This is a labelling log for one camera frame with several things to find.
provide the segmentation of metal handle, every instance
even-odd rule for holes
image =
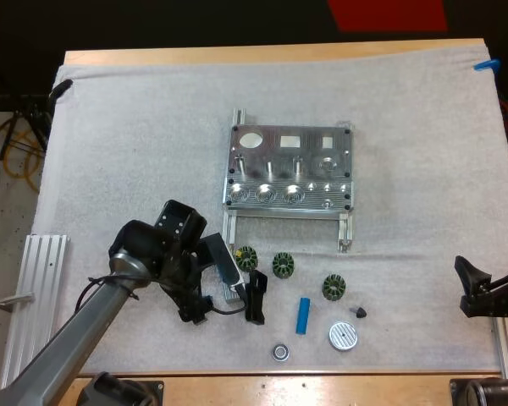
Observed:
[[[7,298],[0,299],[0,310],[7,311],[11,313],[14,311],[14,305],[16,303],[31,303],[34,301],[34,293],[28,292],[26,294],[14,294],[13,296],[8,296]]]

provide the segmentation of rectangular hole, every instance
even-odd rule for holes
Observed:
[[[333,148],[333,137],[322,137],[322,148]]]
[[[282,148],[299,148],[301,146],[301,137],[296,135],[282,135],[280,137],[280,146]]]

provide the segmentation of black background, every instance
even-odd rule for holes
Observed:
[[[508,96],[508,0],[445,0],[444,10],[447,33],[342,33],[324,0],[0,0],[0,74],[45,95],[66,50],[483,37]]]

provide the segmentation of wooden table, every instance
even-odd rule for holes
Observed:
[[[419,51],[438,47],[483,45],[481,39],[381,41],[263,47],[210,47],[69,51],[64,64],[148,65],[180,63],[267,63],[359,58]],[[317,374],[300,372],[267,375],[229,372],[152,374],[144,379],[165,383],[164,403],[169,405],[451,405],[449,380],[453,377],[498,376],[491,373],[396,371],[394,374]],[[78,378],[64,395],[61,406],[75,405],[89,381]]]

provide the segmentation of red object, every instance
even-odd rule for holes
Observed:
[[[447,31],[442,0],[328,0],[341,31]]]

